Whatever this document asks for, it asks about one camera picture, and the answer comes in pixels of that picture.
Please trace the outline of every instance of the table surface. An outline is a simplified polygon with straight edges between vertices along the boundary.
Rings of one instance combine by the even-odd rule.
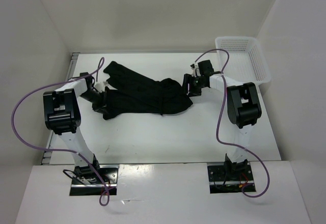
[[[116,61],[127,68],[155,80],[172,78],[182,84],[183,75],[191,73],[190,64],[200,53],[107,53],[80,54],[73,76],[92,72],[101,57],[104,68]],[[209,53],[201,60],[210,59],[219,69],[218,55]],[[99,81],[109,75],[99,72]],[[256,124],[249,149],[262,160],[281,160],[267,112],[259,92],[262,116]],[[223,94],[214,89],[203,89],[202,96],[192,98],[193,105],[177,115],[122,114],[105,121],[92,111],[91,104],[78,98],[81,112],[81,132],[91,151],[101,164],[120,163],[178,163],[221,162],[227,146],[216,141],[215,131]],[[225,112],[220,135],[226,142],[234,142],[235,125]],[[52,148],[66,148],[64,142],[53,135]],[[249,160],[256,160],[249,155]],[[53,152],[50,164],[73,164],[70,154]]]
[[[260,163],[251,165],[261,192],[266,173]],[[99,196],[69,196],[71,180],[62,170],[72,165],[34,166],[16,224],[309,224],[290,162],[269,161],[266,167],[270,188],[250,199],[241,192],[210,194],[205,163],[120,165],[117,195],[101,207]]]

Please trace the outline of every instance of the white floor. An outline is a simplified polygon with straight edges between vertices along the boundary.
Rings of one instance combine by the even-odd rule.
[[[270,188],[261,198],[242,193],[210,194],[207,165],[120,165],[118,191],[106,207],[98,196],[70,197],[71,165],[34,166],[16,224],[308,224],[307,211],[288,161],[266,162]],[[266,174],[252,162],[258,192]]]
[[[191,73],[190,64],[200,53],[108,53],[80,54],[73,76],[92,72],[101,57],[104,68],[116,61],[127,68],[155,80],[172,78],[182,84],[183,75]],[[219,69],[218,56],[209,53],[201,60],[210,59]],[[99,73],[104,81],[109,75]],[[262,117],[254,128],[249,149],[263,160],[281,160],[266,109],[259,94]],[[81,112],[81,132],[90,150],[100,163],[175,163],[224,161],[227,148],[215,138],[216,124],[221,109],[222,93],[205,88],[201,97],[192,98],[194,104],[185,112],[173,116],[152,114],[122,114],[105,121],[92,111],[91,104],[78,98]],[[221,138],[234,141],[234,129],[225,113]],[[63,141],[53,136],[51,146],[66,148]],[[50,164],[73,164],[71,155],[53,152]]]

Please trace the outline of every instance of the bimanual robot arm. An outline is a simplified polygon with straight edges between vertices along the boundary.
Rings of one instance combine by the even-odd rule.
[[[45,125],[53,130],[67,145],[68,149],[83,155],[92,166],[98,170],[99,163],[86,145],[80,131],[81,116],[77,98],[92,103],[93,110],[104,113],[106,92],[99,93],[92,88],[92,77],[79,79],[63,85],[61,88],[43,94]],[[72,154],[75,161],[75,172],[79,178],[92,178],[95,176],[88,164],[77,154]]]
[[[224,82],[220,72],[214,72],[210,60],[192,65],[193,74],[185,74],[183,89],[190,97],[200,96],[205,87],[224,91]],[[227,111],[232,124],[236,125],[235,144],[247,147],[252,129],[261,117],[261,107],[255,84],[242,83],[224,76],[227,83]],[[247,168],[247,153],[239,147],[229,147],[225,158],[228,175],[238,175]]]

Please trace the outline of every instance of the gray wall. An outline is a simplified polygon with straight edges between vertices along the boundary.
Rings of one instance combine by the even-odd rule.
[[[325,20],[326,0],[276,0],[258,36],[273,77],[263,99],[313,224],[325,223]]]
[[[0,0],[0,220],[14,223],[34,163],[41,152],[29,149],[10,126],[15,103],[28,91],[63,80],[70,54],[40,0]],[[17,112],[16,124],[28,142],[45,146],[42,93]]]
[[[256,36],[273,0],[42,0],[70,51],[205,50]]]

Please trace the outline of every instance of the white basket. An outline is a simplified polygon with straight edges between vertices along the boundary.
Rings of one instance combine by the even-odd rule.
[[[260,44],[253,37],[217,37],[216,48],[225,49],[230,54],[224,74],[241,82],[253,82],[257,85],[269,82],[270,72]],[[221,68],[227,55],[218,51]]]

